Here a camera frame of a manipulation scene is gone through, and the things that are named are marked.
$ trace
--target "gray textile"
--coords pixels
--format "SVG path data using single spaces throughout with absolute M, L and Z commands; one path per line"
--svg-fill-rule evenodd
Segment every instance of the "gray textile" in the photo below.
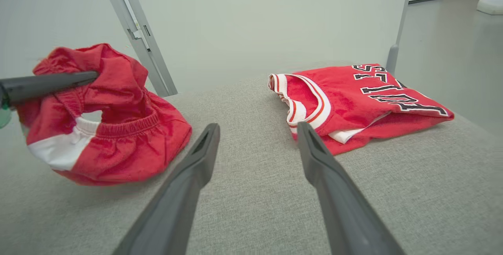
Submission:
M 168 98 L 221 142 L 201 191 L 187 253 L 329 253 L 315 189 L 304 178 L 266 78 Z M 22 140 L 0 161 L 2 254 L 109 254 L 172 171 L 146 183 L 79 187 Z M 183 151 L 175 162 L 183 156 Z M 501 146 L 463 117 L 337 156 L 410 255 L 501 253 Z

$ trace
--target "crumpled red garment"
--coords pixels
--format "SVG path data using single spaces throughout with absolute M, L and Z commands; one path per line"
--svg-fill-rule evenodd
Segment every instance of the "crumpled red garment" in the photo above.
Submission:
M 171 104 L 144 87 L 148 71 L 108 44 L 57 48 L 35 75 L 97 71 L 85 86 L 20 105 L 28 149 L 81 185 L 146 180 L 163 172 L 186 146 L 192 128 Z M 83 119 L 102 111 L 101 122 Z

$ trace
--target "white foam block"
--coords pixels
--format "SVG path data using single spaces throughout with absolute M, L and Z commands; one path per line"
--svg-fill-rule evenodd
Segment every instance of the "white foam block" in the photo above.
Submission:
M 477 10 L 490 15 L 503 15 L 503 0 L 479 0 Z

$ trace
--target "folded red jersey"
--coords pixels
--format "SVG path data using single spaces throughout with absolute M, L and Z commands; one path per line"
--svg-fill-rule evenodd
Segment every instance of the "folded red jersey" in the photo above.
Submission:
M 271 74 L 268 86 L 290 107 L 287 124 L 307 122 L 332 154 L 454 119 L 441 104 L 404 87 L 379 64 Z
M 89 85 L 18 107 L 28 149 L 57 173 L 81 185 L 145 180 L 166 169 L 185 147 L 191 126 L 144 85 L 148 71 L 108 44 L 57 48 L 36 75 L 97 71 Z M 101 122 L 83 119 L 102 111 Z

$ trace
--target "black baseboard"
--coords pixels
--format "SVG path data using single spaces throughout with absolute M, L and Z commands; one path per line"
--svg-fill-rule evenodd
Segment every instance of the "black baseboard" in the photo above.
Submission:
M 409 4 L 419 3 L 419 2 L 428 2 L 428 1 L 434 1 L 434 0 L 414 0 L 414 1 L 409 1 Z

